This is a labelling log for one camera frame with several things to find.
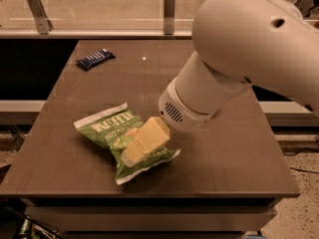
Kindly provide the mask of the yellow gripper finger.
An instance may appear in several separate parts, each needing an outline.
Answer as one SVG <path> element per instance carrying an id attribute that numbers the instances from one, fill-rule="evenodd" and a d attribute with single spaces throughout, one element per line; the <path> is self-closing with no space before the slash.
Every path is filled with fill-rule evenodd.
<path id="1" fill-rule="evenodd" d="M 141 127 L 135 138 L 121 155 L 125 166 L 132 167 L 170 140 L 169 127 L 160 117 L 151 117 Z"/>

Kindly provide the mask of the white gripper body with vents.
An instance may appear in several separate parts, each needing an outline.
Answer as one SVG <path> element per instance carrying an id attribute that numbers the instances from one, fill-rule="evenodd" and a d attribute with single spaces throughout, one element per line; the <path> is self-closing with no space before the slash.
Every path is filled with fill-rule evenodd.
<path id="1" fill-rule="evenodd" d="M 178 93 L 174 78 L 159 98 L 159 114 L 164 122 L 177 131 L 192 131 L 201 127 L 213 115 L 211 96 L 203 91 L 186 88 Z"/>

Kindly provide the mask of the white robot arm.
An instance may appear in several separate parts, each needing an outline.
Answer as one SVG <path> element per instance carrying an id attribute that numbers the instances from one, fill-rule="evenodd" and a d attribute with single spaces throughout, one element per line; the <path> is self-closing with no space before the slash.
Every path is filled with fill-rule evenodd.
<path id="1" fill-rule="evenodd" d="M 258 86 L 319 115 L 319 32 L 283 0 L 206 0 L 192 23 L 194 51 L 121 155 L 132 167 Z"/>

